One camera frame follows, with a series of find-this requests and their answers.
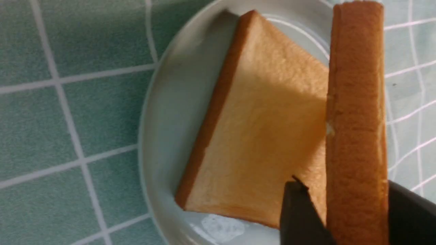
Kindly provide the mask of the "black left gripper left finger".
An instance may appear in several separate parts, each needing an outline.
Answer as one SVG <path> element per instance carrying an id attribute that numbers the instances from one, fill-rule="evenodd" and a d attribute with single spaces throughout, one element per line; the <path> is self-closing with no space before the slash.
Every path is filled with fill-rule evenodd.
<path id="1" fill-rule="evenodd" d="M 309 188 L 295 175 L 285 183 L 279 219 L 281 245 L 335 245 L 309 194 Z"/>

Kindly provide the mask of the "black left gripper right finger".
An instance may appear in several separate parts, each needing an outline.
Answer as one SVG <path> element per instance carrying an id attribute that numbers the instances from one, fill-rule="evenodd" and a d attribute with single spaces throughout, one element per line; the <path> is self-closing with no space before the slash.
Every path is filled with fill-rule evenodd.
<path id="1" fill-rule="evenodd" d="M 434 245 L 436 205 L 389 181 L 389 241 L 391 245 Z"/>

